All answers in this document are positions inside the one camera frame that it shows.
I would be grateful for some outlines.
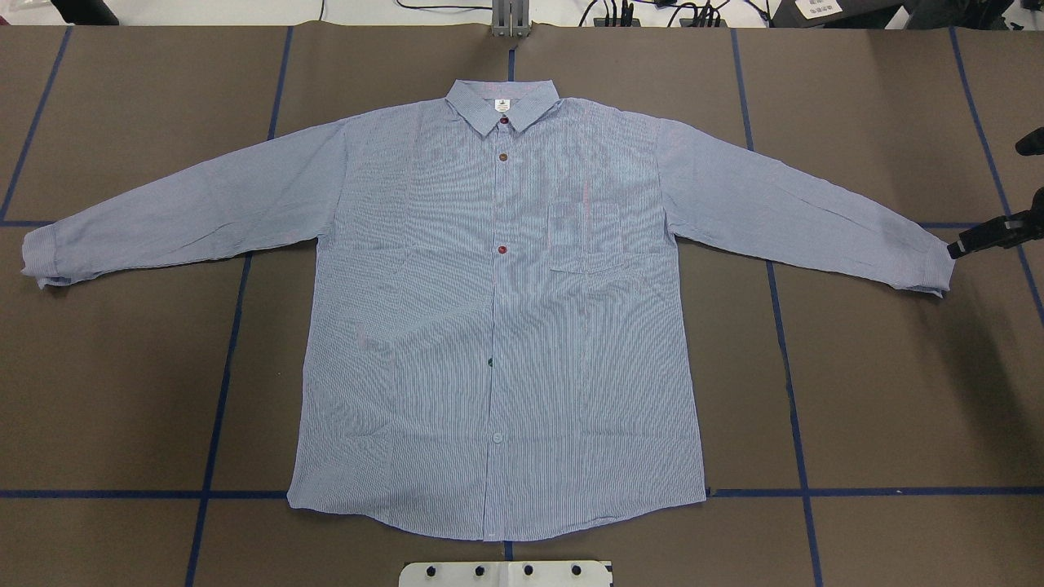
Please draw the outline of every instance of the long-sleeve shirt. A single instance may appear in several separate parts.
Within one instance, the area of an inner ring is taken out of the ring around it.
[[[915,222],[681,122],[458,80],[38,229],[23,273],[317,238],[290,504],[536,540],[706,499],[677,236],[935,295],[953,267]]]

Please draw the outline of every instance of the button placket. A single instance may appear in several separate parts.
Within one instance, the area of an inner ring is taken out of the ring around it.
[[[511,157],[509,145],[512,143],[512,136],[507,127],[497,125],[493,131],[493,149],[496,155],[497,160],[494,162],[494,189],[493,189],[493,226],[491,240],[493,242],[494,255],[492,271],[493,275],[491,280],[493,282],[492,291],[493,297],[491,304],[493,304],[492,315],[493,320],[491,323],[491,349],[490,349],[490,410],[489,410],[489,421],[488,421],[488,469],[487,469],[487,499],[485,499],[485,511],[483,512],[483,532],[485,534],[487,540],[499,540],[501,534],[503,533],[502,519],[503,516],[503,502],[504,502],[504,492],[505,492],[505,479],[503,473],[503,451],[507,444],[507,435],[503,429],[504,419],[503,414],[505,410],[504,406],[504,395],[503,395],[503,381],[497,375],[501,372],[499,367],[501,362],[501,351],[499,341],[499,333],[496,330],[497,325],[497,314],[500,311],[500,306],[498,300],[500,298],[500,289],[511,286],[507,271],[509,259],[507,257],[507,252],[509,249],[509,242],[505,242],[503,239],[511,234],[509,230],[505,230],[504,224],[508,220],[507,215],[504,214],[504,207],[507,203],[507,197],[511,194]]]

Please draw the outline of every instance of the white paper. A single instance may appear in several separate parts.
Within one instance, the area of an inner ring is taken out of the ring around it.
[[[837,0],[794,0],[794,4],[809,20],[841,11]]]

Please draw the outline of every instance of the shirt cuff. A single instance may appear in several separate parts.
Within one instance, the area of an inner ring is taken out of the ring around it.
[[[58,277],[58,269],[54,262],[56,253],[55,230],[53,226],[39,228],[25,235],[22,241],[22,259],[25,261],[25,268],[22,275],[37,278],[37,283],[43,289],[44,285],[51,283],[48,278]]]
[[[953,274],[953,259],[944,248],[940,252],[932,252],[928,257],[927,265],[924,268],[924,285],[926,290],[943,297],[943,291],[950,290],[950,276]]]

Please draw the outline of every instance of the blue tape line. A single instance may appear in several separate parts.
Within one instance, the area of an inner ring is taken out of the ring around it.
[[[271,119],[268,122],[268,140],[276,138],[276,126],[279,123],[279,108],[283,97],[283,85],[286,81],[287,65],[290,61],[290,43],[293,41],[293,27],[286,27],[286,40],[283,42],[283,60],[279,67],[279,81],[276,84],[276,97],[271,105]],[[210,451],[207,454],[207,470],[204,473],[203,497],[199,499],[199,511],[196,514],[196,527],[192,536],[192,549],[189,554],[188,569],[185,572],[185,586],[192,587],[195,581],[196,564],[199,560],[199,547],[203,543],[204,524],[207,521],[207,502],[210,498],[210,488],[214,480],[214,465],[217,462],[217,447],[221,439],[221,423],[224,419],[224,406],[229,399],[229,383],[232,379],[232,358],[236,352],[239,338],[239,324],[243,315],[243,294],[246,290],[246,279],[251,274],[253,253],[243,256],[243,273],[239,278],[239,292],[236,296],[236,311],[232,319],[232,333],[229,335],[229,350],[224,356],[224,373],[221,376],[221,392],[217,398],[217,410],[214,415],[214,429],[210,437]]]
[[[46,227],[47,225],[53,225],[55,220],[0,220],[0,228],[16,228],[16,227]]]
[[[790,403],[790,436],[793,440],[794,461],[798,463],[798,482],[803,491],[808,491],[808,472],[805,469],[805,448],[801,441],[801,424],[798,421],[798,401],[793,394],[793,378],[790,375],[790,355],[786,349],[786,332],[783,330],[783,313],[780,311],[779,289],[776,286],[776,268],[772,261],[765,261],[768,273],[768,292],[773,299],[773,314],[776,319],[776,338],[783,355],[783,373],[786,376],[786,395]],[[823,587],[823,567],[820,564],[820,546],[815,538],[815,521],[812,517],[812,500],[802,497],[805,511],[805,532],[808,534],[808,550],[812,558],[812,579],[816,587]]]
[[[201,491],[111,489],[0,489],[5,499],[199,499]]]
[[[1022,263],[1022,273],[1026,274],[1026,282],[1029,283],[1029,296],[1034,299],[1034,305],[1037,306],[1037,318],[1041,321],[1041,326],[1044,326],[1044,304],[1041,303],[1041,294],[1037,290],[1037,280],[1034,279],[1034,272],[1029,268],[1029,260],[1026,259],[1026,252],[1022,249],[1022,245],[1015,248],[1019,252],[1019,262]]]
[[[997,195],[1000,197],[1000,206],[1004,210],[1004,215],[1012,214],[1012,207],[1007,203],[1007,195],[1004,194],[1004,184],[1000,181],[1000,173],[997,171],[997,165],[993,161],[993,151],[990,150],[990,143],[986,140],[986,132],[982,130],[982,122],[979,120],[978,109],[975,108],[975,98],[972,96],[971,85],[968,84],[968,74],[965,71],[965,60],[960,55],[960,44],[957,43],[957,29],[950,27],[950,45],[953,46],[953,57],[957,62],[957,73],[960,74],[960,85],[965,89],[965,98],[968,100],[968,110],[972,113],[972,121],[975,123],[975,132],[978,134],[979,143],[982,145],[982,154],[986,155],[987,165],[990,167],[990,174],[993,175],[993,185],[997,188]],[[1041,303],[1040,291],[1037,290],[1037,280],[1034,278],[1034,272],[1029,268],[1029,262],[1026,260],[1026,255],[1022,250],[1022,245],[1018,246],[1019,251],[1019,262],[1022,264],[1022,273],[1026,276],[1026,282],[1029,284],[1029,295],[1034,299],[1034,305],[1037,307],[1037,318],[1040,320],[1041,325],[1044,326],[1044,304]]]
[[[199,510],[196,512],[195,531],[192,533],[192,549],[189,550],[189,566],[185,571],[185,587],[192,587],[195,583],[196,564],[199,562],[199,544],[203,542],[203,525],[207,520],[207,506],[209,501],[205,495],[199,500]]]
[[[809,489],[810,497],[902,497],[916,495],[1044,495],[1044,487],[871,487]]]
[[[729,29],[732,36],[732,58],[736,65],[736,85],[739,87],[739,108],[743,113],[743,133],[746,134],[746,149],[754,150],[754,134],[751,132],[751,113],[746,108],[746,87],[743,86],[743,64],[739,60],[739,37],[735,28]]]
[[[210,450],[207,453],[207,470],[204,473],[203,490],[209,492],[214,480],[214,465],[217,462],[217,446],[221,438],[221,423],[224,421],[224,405],[229,399],[229,383],[232,381],[232,357],[239,341],[239,324],[243,316],[243,294],[246,290],[246,278],[251,274],[253,253],[243,256],[243,272],[239,277],[239,292],[236,296],[236,311],[232,318],[232,334],[229,335],[229,349],[224,355],[224,372],[221,375],[221,392],[217,397],[217,410],[214,415],[214,429],[210,436]]]
[[[739,89],[739,108],[743,115],[743,133],[746,135],[746,148],[754,150],[754,133],[751,130],[751,112],[746,103],[746,87],[743,85],[743,64],[739,53],[739,36],[735,28],[730,28],[732,38],[732,58],[736,66],[736,85]],[[776,271],[772,261],[765,261],[768,272],[768,290],[773,299],[773,314],[776,316],[776,336],[779,339],[780,352],[783,355],[783,370],[786,374],[786,395],[790,402],[790,433],[793,440],[794,460],[798,464],[798,479],[801,489],[808,489],[808,475],[805,471],[805,450],[801,443],[801,425],[798,423],[798,403],[793,397],[793,380],[790,377],[790,358],[786,350],[786,334],[783,332],[783,315],[780,312],[779,292],[776,289]],[[812,518],[812,501],[808,496],[802,497],[805,510],[805,532],[808,535],[808,553],[812,563],[812,578],[816,587],[823,587],[823,570],[820,565],[820,546],[815,538],[815,521]]]
[[[62,36],[62,45],[54,55],[54,65],[51,66],[51,74],[47,76],[47,84],[44,86],[44,93],[40,96],[40,103],[37,104],[37,112],[32,115],[32,122],[29,123],[29,132],[25,135],[25,142],[22,143],[22,152],[18,155],[18,162],[15,164],[15,171],[10,175],[10,183],[7,184],[7,193],[3,196],[3,204],[0,204],[0,220],[7,216],[7,208],[10,207],[10,199],[15,196],[15,186],[18,185],[18,178],[22,174],[22,166],[25,165],[25,157],[29,154],[29,145],[32,144],[32,137],[37,134],[37,125],[40,124],[40,117],[44,114],[44,105],[47,103],[47,96],[54,86],[54,78],[58,74],[58,66],[62,65],[62,57],[65,56],[66,47],[69,46],[69,38],[72,36],[72,27],[67,26],[65,34]]]
[[[960,47],[957,45],[957,30],[950,27],[950,44],[953,46],[953,56],[957,61],[957,73],[960,74],[960,85],[965,88],[965,98],[968,100],[968,110],[972,113],[972,122],[975,123],[975,132],[978,133],[979,143],[982,145],[982,152],[986,154],[986,162],[990,166],[990,174],[993,175],[993,185],[1000,195],[1000,205],[1004,209],[1004,214],[1011,214],[1012,208],[1007,205],[1007,196],[1004,195],[1004,186],[1000,183],[1000,174],[997,173],[997,165],[993,162],[993,154],[990,152],[990,144],[986,140],[986,133],[982,131],[982,122],[978,117],[978,110],[975,108],[975,99],[972,98],[972,89],[968,85],[968,75],[965,73],[965,60],[960,56]]]
[[[243,491],[226,490],[211,491],[207,494],[210,499],[286,499],[285,491]]]
[[[217,409],[214,415],[214,428],[210,436],[210,450],[207,454],[207,470],[204,473],[203,492],[199,497],[199,510],[196,513],[196,526],[192,535],[192,548],[189,551],[188,569],[185,572],[185,585],[191,587],[195,581],[196,563],[199,560],[199,546],[203,543],[203,529],[207,520],[207,502],[210,499],[210,488],[214,480],[214,465],[217,462],[217,447],[221,439],[221,424],[224,420],[224,405],[229,399],[229,383],[232,380],[232,357],[236,352],[239,338],[239,324],[243,315],[243,292],[246,289],[246,278],[251,274],[253,254],[243,257],[243,273],[239,278],[239,294],[236,297],[236,311],[232,319],[232,334],[229,335],[229,350],[224,355],[224,373],[221,376],[221,392],[217,397]]]
[[[283,42],[283,62],[279,66],[279,81],[276,84],[276,102],[271,107],[271,121],[268,122],[268,140],[276,138],[276,123],[279,122],[279,105],[283,99],[283,84],[286,81],[286,64],[290,61],[290,43],[293,41],[293,27],[286,27],[286,40]]]
[[[802,497],[802,489],[714,489],[708,497]]]

